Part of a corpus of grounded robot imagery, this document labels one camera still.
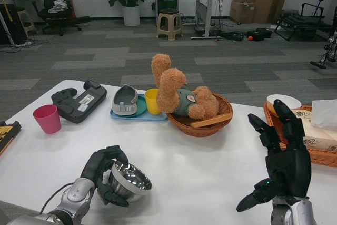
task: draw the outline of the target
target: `wooden stool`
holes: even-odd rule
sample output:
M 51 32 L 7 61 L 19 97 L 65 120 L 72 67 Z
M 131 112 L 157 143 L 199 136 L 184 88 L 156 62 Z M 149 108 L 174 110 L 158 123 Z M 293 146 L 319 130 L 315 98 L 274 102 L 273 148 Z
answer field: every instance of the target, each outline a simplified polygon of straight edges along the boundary
M 28 31 L 33 31 L 33 32 L 34 32 L 34 31 L 36 31 L 37 29 L 36 29 L 34 23 L 32 22 L 32 19 L 31 19 L 31 17 L 29 16 L 29 13 L 26 11 L 25 8 L 23 8 L 23 7 L 17 7 L 16 9 L 17 9 L 17 14 L 19 15 L 21 24 L 22 24 L 22 26 L 23 26 L 23 28 L 24 28 L 24 30 L 25 30 L 25 32 L 26 32 L 26 35 L 27 35 L 27 37 L 28 37 Z M 28 19 L 29 19 L 29 22 L 31 23 L 30 26 L 24 26 L 24 22 L 23 22 L 23 19 L 22 19 L 22 15 L 27 15 L 27 17 L 28 17 Z
M 165 25 L 161 26 L 162 18 L 167 18 L 168 23 L 165 19 Z M 164 9 L 161 10 L 158 17 L 157 25 L 157 38 L 160 34 L 166 34 L 169 41 L 174 41 L 176 34 L 183 36 L 182 23 L 179 10 L 176 9 Z

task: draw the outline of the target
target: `pink cup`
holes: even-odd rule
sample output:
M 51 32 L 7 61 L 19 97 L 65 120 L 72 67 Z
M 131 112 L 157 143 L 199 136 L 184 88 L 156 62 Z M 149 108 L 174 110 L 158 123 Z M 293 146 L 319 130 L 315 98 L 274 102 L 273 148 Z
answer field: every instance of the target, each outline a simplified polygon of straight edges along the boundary
M 58 116 L 56 105 L 44 105 L 36 109 L 34 118 L 47 134 L 56 133 L 61 129 L 60 117 Z

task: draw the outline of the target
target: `white bowl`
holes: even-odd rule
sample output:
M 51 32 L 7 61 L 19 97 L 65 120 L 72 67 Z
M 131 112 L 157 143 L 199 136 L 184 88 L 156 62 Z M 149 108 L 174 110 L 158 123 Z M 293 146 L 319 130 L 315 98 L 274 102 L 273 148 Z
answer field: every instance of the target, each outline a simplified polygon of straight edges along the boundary
M 269 95 L 267 97 L 267 107 L 269 111 L 271 111 L 276 116 L 277 116 L 277 113 L 275 112 L 275 109 L 273 106 L 275 100 L 281 100 L 290 109 L 299 109 L 302 106 L 302 103 L 293 97 L 290 97 L 287 95 L 280 95 L 280 94 Z

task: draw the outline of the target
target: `gray shoe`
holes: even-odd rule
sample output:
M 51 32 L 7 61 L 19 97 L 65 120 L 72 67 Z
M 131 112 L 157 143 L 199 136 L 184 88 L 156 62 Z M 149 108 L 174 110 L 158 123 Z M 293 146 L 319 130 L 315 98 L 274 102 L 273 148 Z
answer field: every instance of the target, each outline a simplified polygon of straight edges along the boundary
M 124 84 L 115 94 L 112 101 L 112 111 L 117 115 L 132 115 L 137 112 L 138 93 Z

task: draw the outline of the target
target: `table surface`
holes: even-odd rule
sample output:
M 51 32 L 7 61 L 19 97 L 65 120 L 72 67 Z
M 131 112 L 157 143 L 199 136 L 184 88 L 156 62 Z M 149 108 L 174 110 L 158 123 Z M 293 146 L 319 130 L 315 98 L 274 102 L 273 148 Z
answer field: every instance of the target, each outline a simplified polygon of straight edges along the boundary
M 194 138 L 169 121 L 111 119 L 118 87 L 104 85 L 106 99 L 84 122 L 61 119 L 59 132 L 45 134 L 33 111 L 70 87 L 78 94 L 84 91 L 83 82 L 62 81 L 7 121 L 19 121 L 22 130 L 0 156 L 0 200 L 40 210 L 59 187 L 80 176 L 94 151 L 118 144 L 150 178 L 153 190 L 128 209 L 105 206 L 95 194 L 82 224 L 270 224 L 271 203 L 243 213 L 235 209 L 256 183 L 267 178 L 266 148 L 247 118 L 254 113 L 264 119 L 262 108 L 232 104 L 234 117 L 228 126 L 208 138 Z M 312 172 L 308 196 L 316 221 L 335 224 L 337 168 L 314 164 Z M 58 194 L 45 211 L 54 209 L 60 199 Z

